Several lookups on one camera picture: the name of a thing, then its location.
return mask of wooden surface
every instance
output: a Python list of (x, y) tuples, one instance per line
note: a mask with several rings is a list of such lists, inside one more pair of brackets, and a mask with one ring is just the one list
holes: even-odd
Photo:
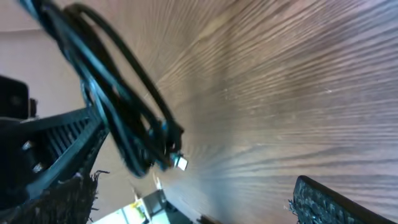
[(295, 223), (309, 175), (398, 222), (398, 1), (129, 1), (113, 21), (185, 128), (191, 218)]

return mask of bundled cable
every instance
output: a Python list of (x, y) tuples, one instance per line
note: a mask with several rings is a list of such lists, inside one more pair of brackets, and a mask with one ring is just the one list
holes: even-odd
[[(112, 27), (82, 4), (72, 4), (61, 11), (51, 0), (19, 1), (57, 42), (62, 54), (75, 68), (86, 105), (98, 109), (129, 170), (135, 176), (143, 177), (155, 163), (161, 169), (172, 166), (170, 157), (180, 152), (182, 129), (140, 63)], [(119, 48), (157, 103), (163, 121), (155, 117), (122, 79), (85, 17), (103, 29)]]

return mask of wood grain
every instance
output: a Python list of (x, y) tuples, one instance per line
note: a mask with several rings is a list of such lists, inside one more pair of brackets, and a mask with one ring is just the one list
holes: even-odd
[(398, 1), (129, 1), (113, 21), (185, 128), (191, 218), (295, 223), (309, 175), (398, 222)]

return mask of black cable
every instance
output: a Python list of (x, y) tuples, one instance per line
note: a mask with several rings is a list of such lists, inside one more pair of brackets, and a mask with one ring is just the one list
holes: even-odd
[[(170, 167), (170, 155), (181, 149), (182, 129), (140, 63), (112, 27), (82, 4), (72, 4), (61, 11), (51, 0), (19, 1), (57, 41), (62, 54), (79, 74), (86, 105), (97, 107), (129, 170), (135, 176), (143, 177), (154, 163), (161, 169)], [(122, 79), (102, 41), (83, 16), (103, 29), (125, 56), (161, 110), (163, 123)], [(144, 126), (143, 119), (149, 123), (149, 129)]]

